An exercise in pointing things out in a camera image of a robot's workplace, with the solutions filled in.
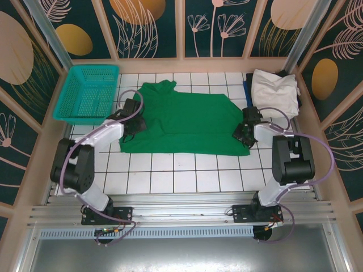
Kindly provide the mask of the teal plastic basket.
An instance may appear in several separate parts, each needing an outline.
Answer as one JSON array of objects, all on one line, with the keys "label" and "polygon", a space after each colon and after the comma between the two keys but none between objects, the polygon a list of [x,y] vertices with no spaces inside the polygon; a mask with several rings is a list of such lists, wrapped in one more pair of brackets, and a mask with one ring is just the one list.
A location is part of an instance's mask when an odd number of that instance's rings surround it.
[{"label": "teal plastic basket", "polygon": [[71,125],[100,125],[111,114],[118,76],[116,65],[72,66],[53,118]]}]

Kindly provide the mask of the aluminium mounting rail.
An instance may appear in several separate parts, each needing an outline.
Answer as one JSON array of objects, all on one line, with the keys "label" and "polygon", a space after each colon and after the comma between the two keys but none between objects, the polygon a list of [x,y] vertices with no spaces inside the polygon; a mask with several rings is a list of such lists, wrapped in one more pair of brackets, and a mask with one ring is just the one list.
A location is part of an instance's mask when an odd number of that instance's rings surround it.
[{"label": "aluminium mounting rail", "polygon": [[[139,227],[230,226],[232,205],[248,204],[253,192],[170,193],[113,195],[115,206],[133,209]],[[329,223],[336,220],[332,204],[317,200],[312,190],[291,191],[281,201],[292,213],[283,212],[284,223]],[[31,208],[29,227],[70,228],[81,225],[81,203],[74,197],[51,196],[47,205]]]}]

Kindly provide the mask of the green t-shirt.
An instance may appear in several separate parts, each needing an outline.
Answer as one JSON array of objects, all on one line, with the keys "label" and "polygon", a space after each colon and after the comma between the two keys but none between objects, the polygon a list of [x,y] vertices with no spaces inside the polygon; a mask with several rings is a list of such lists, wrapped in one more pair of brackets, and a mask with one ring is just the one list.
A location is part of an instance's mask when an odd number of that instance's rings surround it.
[{"label": "green t-shirt", "polygon": [[144,83],[133,98],[142,100],[146,130],[120,140],[124,153],[191,153],[248,156],[233,137],[242,111],[224,94],[186,93],[176,82]]}]

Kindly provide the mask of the aluminium corner post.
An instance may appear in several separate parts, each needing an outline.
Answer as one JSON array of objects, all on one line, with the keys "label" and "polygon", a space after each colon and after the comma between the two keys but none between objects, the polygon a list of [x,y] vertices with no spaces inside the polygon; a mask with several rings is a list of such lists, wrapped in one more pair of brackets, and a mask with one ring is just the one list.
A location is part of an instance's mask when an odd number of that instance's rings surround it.
[{"label": "aluminium corner post", "polygon": [[25,5],[27,6],[30,13],[33,15],[36,23],[40,27],[42,33],[49,41],[50,46],[53,48],[56,56],[60,60],[63,65],[63,68],[66,71],[73,66],[73,62],[65,50],[61,40],[55,32],[53,25],[50,20],[47,18],[46,13],[44,12],[41,4],[38,0],[24,0]]},{"label": "aluminium corner post", "polygon": [[314,5],[284,64],[284,70],[288,74],[292,73],[299,58],[305,50],[305,47],[307,47],[309,41],[315,33],[315,30],[318,28],[321,20],[328,11],[331,1],[332,0],[317,0],[316,4]]}]

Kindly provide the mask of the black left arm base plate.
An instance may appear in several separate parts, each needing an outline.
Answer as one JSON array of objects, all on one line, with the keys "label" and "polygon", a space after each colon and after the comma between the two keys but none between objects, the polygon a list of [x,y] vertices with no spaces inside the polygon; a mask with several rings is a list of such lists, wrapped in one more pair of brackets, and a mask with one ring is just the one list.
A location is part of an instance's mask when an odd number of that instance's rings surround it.
[{"label": "black left arm base plate", "polygon": [[[133,208],[132,207],[114,207],[113,212],[110,215],[113,218],[126,220],[126,225],[130,224],[132,220]],[[110,220],[99,214],[95,213],[88,207],[84,207],[82,210],[81,225],[83,226],[101,226],[101,225],[119,225],[120,222],[116,220]]]}]

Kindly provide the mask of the blue folded t-shirt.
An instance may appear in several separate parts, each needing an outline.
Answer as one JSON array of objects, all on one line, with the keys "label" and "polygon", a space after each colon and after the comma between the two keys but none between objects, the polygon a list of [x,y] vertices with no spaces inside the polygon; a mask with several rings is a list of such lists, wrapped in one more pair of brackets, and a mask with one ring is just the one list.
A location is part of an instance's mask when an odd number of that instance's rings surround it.
[{"label": "blue folded t-shirt", "polygon": [[244,87],[244,93],[246,96],[246,100],[247,100],[247,106],[248,107],[253,107],[253,102],[252,102],[252,80],[246,80],[243,82],[243,87]]}]

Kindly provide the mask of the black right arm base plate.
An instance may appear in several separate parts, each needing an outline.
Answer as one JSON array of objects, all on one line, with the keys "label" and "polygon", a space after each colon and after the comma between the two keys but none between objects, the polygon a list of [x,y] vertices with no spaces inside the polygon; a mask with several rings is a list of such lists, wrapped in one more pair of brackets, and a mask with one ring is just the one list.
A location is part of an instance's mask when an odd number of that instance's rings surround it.
[{"label": "black right arm base plate", "polygon": [[252,207],[252,205],[233,205],[232,215],[235,223],[273,223],[283,222],[281,206]]}]

